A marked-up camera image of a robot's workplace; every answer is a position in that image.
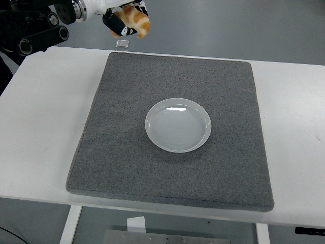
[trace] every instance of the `small metal object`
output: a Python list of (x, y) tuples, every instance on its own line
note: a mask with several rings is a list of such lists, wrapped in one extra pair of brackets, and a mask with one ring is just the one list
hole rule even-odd
[(57, 26), (57, 25), (59, 24), (59, 21), (58, 21), (56, 15), (54, 15), (54, 14), (49, 14), (48, 18), (49, 18), (49, 23), (50, 23), (50, 25), (52, 25), (52, 26)]
[(129, 41), (128, 40), (118, 40), (116, 42), (116, 48), (128, 48)]

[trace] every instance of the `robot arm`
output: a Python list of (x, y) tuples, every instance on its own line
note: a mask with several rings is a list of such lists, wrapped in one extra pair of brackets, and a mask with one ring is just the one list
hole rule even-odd
[[(69, 25), (87, 21), (94, 14), (103, 14), (104, 24), (119, 32), (126, 26), (112, 14), (112, 8), (132, 4), (147, 14), (141, 0), (10, 0), (10, 4), (11, 10), (0, 10), (0, 51), (21, 56), (46, 51), (48, 47), (66, 41), (69, 31), (59, 25), (59, 19)], [(56, 13), (50, 10), (51, 5)]]

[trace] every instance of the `gray floor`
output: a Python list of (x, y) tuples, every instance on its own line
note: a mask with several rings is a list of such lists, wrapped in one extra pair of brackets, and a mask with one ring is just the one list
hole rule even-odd
[[(69, 205), (0, 198), (0, 227), (30, 244), (59, 243), (69, 214)], [(0, 229), (0, 244), (22, 244)]]
[(295, 227), (269, 225), (270, 244), (325, 244), (325, 236), (295, 234)]
[[(325, 0), (147, 0), (146, 6), (150, 33), (144, 39), (124, 38), (130, 41), (129, 51), (325, 65)], [(60, 46), (115, 49), (116, 39), (101, 16), (74, 23), (68, 29), (70, 37)], [(18, 67), (6, 61), (15, 73)], [(80, 62), (87, 62), (86, 57)], [(58, 215), (64, 219), (67, 214), (64, 205), (20, 204), (24, 216), (33, 217), (24, 219), (29, 228), (41, 226), (43, 233), (53, 229), (42, 223), (54, 223)], [(38, 214), (41, 206), (48, 215)], [(15, 200), (0, 199), (1, 225), (14, 227), (30, 240), (37, 238), (38, 232), (21, 221), (19, 209), (22, 207)]]

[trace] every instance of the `stuffed toy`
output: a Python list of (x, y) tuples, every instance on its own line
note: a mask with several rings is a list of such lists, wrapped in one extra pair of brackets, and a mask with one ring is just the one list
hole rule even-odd
[(121, 10), (112, 12), (107, 9), (103, 23), (115, 37), (124, 37), (138, 33), (138, 38), (145, 37), (150, 30), (150, 21), (143, 0), (121, 6)]
[[(138, 33), (138, 38), (143, 38), (148, 34), (150, 30), (149, 17), (135, 7), (126, 5), (122, 7), (120, 11), (114, 12), (114, 14), (121, 19), (127, 27), (135, 29)], [(120, 35), (116, 34), (111, 29), (110, 32), (113, 36), (117, 38), (120, 37)]]

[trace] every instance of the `metal base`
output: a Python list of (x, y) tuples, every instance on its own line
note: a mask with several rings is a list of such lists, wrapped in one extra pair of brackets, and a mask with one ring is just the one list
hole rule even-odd
[(103, 244), (230, 244), (230, 240), (106, 230)]

